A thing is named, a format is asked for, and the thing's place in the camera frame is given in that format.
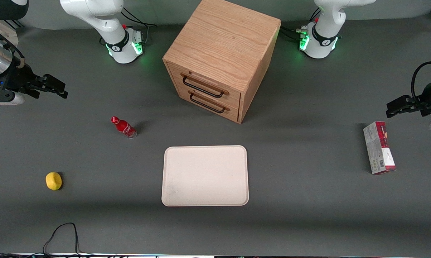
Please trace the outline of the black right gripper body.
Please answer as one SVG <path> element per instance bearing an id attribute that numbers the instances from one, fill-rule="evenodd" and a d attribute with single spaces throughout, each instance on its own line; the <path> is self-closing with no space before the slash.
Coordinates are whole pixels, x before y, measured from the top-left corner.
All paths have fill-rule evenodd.
<path id="1" fill-rule="evenodd" d="M 0 75 L 0 104 L 23 104 L 26 88 L 30 88 L 36 75 L 29 65 L 9 67 Z"/>

